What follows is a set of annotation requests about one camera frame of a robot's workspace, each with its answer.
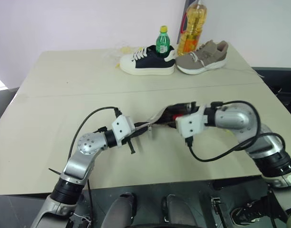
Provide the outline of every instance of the green bottle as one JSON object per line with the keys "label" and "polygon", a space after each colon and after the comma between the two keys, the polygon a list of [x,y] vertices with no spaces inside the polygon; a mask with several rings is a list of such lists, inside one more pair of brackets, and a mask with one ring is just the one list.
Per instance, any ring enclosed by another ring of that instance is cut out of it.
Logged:
{"label": "green bottle", "polygon": [[160,27],[160,35],[156,40],[156,52],[161,57],[164,57],[170,50],[170,38],[167,31],[168,27],[166,25]]}

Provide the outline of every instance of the bottle label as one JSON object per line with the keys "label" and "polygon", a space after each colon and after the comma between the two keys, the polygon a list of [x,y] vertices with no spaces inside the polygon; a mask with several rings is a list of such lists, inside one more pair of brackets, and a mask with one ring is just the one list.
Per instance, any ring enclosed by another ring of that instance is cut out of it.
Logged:
{"label": "bottle label", "polygon": [[159,49],[159,53],[162,54],[162,53],[165,53],[168,51],[168,47],[165,46],[165,45],[161,45],[160,46],[160,49]]}
{"label": "bottle label", "polygon": [[183,52],[188,53],[196,49],[198,39],[186,39]]}

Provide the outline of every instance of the yellow oil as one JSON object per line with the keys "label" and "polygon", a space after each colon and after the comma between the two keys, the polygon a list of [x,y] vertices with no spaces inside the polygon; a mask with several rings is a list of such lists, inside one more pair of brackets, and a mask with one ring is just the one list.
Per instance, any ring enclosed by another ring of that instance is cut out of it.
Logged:
{"label": "yellow oil", "polygon": [[200,4],[200,1],[192,3],[186,12],[187,29],[179,39],[177,53],[182,56],[186,53],[196,50],[199,37],[203,30],[203,24],[207,17],[207,7]]}

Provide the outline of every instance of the white table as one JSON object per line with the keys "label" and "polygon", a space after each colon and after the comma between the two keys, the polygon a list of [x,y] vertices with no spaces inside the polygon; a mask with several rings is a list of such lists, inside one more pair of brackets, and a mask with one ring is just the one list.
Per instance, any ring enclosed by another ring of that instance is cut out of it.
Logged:
{"label": "white table", "polygon": [[[197,101],[246,100],[262,122],[280,133],[291,155],[291,115],[260,77],[230,45],[227,65],[197,76],[131,76],[115,68],[107,50],[43,53],[0,119],[0,194],[51,192],[62,171],[72,137],[91,111],[114,105],[135,122],[162,107]],[[95,114],[80,135],[107,126],[113,111]],[[218,161],[193,159],[174,129],[155,128],[127,145],[104,151],[90,177],[92,188],[175,181],[232,178],[260,174],[244,152]],[[211,158],[237,144],[231,133],[210,128],[194,138],[194,152]]]}

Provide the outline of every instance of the plastic bottle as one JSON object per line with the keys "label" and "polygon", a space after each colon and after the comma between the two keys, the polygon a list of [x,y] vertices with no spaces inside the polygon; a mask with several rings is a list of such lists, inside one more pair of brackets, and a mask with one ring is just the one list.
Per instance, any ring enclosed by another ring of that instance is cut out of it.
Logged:
{"label": "plastic bottle", "polygon": [[[186,17],[188,20],[187,29],[183,31]],[[196,0],[188,7],[180,28],[181,36],[177,49],[177,54],[179,56],[196,50],[206,17],[207,7],[204,4],[204,0]]]}
{"label": "plastic bottle", "polygon": [[160,34],[156,40],[156,52],[159,56],[164,56],[170,49],[170,38],[167,34],[168,27],[160,27]]}

